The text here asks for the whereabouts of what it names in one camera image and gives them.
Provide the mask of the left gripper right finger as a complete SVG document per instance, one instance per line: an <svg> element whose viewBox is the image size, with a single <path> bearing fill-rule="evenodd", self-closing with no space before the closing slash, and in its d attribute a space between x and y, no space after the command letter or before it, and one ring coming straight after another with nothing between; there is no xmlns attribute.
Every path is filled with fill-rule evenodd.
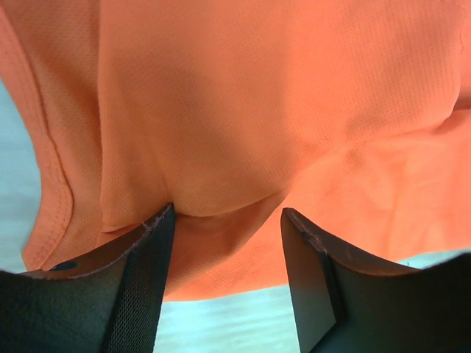
<svg viewBox="0 0 471 353"><path fill-rule="evenodd" d="M468 352L470 255L393 263L292 208L281 232L301 352Z"/></svg>

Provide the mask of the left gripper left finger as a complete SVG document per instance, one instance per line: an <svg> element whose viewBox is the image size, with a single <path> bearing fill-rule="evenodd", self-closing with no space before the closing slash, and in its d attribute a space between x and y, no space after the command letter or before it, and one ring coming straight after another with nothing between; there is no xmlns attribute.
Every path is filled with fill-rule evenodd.
<svg viewBox="0 0 471 353"><path fill-rule="evenodd" d="M174 229L168 204L126 235L47 271L2 271L1 350L152 352Z"/></svg>

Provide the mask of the orange t shirt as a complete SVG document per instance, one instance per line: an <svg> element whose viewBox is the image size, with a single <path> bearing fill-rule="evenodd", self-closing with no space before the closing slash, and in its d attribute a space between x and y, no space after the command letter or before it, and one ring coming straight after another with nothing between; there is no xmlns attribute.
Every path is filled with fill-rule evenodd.
<svg viewBox="0 0 471 353"><path fill-rule="evenodd" d="M468 1L3 1L1 79L29 271L169 203L172 301L285 284L285 207L387 260L470 246Z"/></svg>

